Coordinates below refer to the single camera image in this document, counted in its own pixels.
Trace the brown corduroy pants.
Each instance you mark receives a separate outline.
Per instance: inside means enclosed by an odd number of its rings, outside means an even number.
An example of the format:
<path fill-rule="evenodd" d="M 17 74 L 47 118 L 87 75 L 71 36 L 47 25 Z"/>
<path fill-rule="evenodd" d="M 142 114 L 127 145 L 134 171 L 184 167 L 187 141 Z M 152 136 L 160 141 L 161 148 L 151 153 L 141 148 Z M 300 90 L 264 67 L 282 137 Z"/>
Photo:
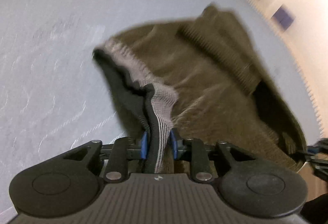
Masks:
<path fill-rule="evenodd" d="M 302 129 L 236 15 L 208 5 L 196 18 L 115 34 L 93 52 L 132 136 L 147 134 L 146 173 L 172 172 L 169 137 L 226 141 L 298 171 Z"/>

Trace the purple square wall item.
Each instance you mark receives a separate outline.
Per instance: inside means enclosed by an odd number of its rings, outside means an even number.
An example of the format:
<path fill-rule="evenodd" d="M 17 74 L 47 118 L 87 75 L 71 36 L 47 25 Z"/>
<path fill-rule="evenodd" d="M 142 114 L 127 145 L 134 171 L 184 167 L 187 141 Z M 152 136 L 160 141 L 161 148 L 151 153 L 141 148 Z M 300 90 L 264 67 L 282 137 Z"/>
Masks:
<path fill-rule="evenodd" d="M 272 18 L 283 30 L 287 30 L 295 20 L 294 16 L 284 6 L 279 7 Z"/>

